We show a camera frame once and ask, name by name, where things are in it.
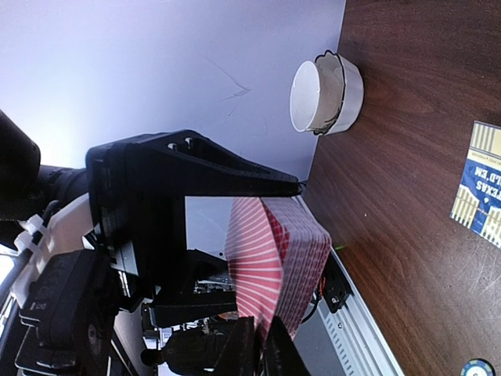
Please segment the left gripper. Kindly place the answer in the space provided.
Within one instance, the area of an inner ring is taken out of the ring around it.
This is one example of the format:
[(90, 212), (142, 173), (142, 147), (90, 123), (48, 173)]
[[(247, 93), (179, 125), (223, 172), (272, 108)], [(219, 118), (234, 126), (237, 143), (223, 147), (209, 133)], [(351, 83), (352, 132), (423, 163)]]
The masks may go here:
[(99, 244), (122, 279), (120, 306), (146, 298), (154, 326), (175, 326), (236, 310), (234, 291), (196, 293), (227, 262), (186, 250), (185, 196), (294, 197), (297, 177), (246, 160), (191, 131), (144, 134), (91, 148), (85, 157)]

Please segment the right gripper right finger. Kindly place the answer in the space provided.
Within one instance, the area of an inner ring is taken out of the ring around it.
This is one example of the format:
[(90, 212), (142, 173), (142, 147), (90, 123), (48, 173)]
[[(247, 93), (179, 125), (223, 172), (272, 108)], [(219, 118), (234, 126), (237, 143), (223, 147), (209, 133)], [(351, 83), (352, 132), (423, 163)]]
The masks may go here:
[(268, 376), (310, 376), (289, 333), (278, 316), (272, 319), (264, 344), (263, 375)]

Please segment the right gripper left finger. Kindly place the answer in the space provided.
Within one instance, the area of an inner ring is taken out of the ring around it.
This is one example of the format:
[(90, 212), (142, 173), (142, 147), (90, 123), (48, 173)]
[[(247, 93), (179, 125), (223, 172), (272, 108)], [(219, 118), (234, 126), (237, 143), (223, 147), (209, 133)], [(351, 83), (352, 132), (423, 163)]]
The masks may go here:
[(254, 318), (240, 317), (222, 350), (214, 370), (208, 375), (252, 376), (254, 375)]

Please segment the red-backed card deck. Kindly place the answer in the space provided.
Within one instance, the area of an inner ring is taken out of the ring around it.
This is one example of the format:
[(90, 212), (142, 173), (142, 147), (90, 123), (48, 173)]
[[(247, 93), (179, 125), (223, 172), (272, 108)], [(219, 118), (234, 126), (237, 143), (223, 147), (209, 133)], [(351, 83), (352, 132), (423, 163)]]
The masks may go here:
[(239, 315), (261, 338), (276, 316), (294, 337), (330, 252), (330, 235), (295, 199), (235, 198), (225, 257)]

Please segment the green chip stack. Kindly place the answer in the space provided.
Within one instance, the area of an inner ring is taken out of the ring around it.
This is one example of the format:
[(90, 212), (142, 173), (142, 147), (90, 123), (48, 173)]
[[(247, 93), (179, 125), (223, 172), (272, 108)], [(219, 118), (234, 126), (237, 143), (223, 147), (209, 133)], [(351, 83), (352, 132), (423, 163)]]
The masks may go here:
[(460, 372), (461, 376), (496, 376), (495, 368), (482, 358), (466, 362)]

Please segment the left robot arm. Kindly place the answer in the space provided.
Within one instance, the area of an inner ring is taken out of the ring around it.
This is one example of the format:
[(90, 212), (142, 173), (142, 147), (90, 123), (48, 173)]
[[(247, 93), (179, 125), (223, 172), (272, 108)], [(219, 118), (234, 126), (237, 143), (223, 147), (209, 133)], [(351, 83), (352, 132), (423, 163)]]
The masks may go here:
[(16, 248), (1, 296), (26, 327), (25, 375), (103, 375), (114, 319), (149, 299), (165, 328), (236, 309), (229, 291), (195, 284), (227, 270), (190, 249), (187, 197), (295, 197), (292, 175), (191, 131), (91, 148), (83, 169), (41, 163), (38, 145), (1, 118), (1, 241)]

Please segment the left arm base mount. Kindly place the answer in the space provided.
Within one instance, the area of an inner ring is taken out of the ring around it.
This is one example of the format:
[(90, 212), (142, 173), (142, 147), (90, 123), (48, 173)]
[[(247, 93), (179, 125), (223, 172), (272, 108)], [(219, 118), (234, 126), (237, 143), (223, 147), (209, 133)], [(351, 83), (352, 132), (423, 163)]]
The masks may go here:
[(308, 320), (315, 313), (322, 300), (327, 304), (331, 313), (336, 313), (344, 306), (351, 294), (352, 289), (348, 283), (347, 277), (341, 270), (333, 253), (330, 253), (321, 274), (319, 284), (311, 300), (312, 309), (303, 319), (303, 322)]

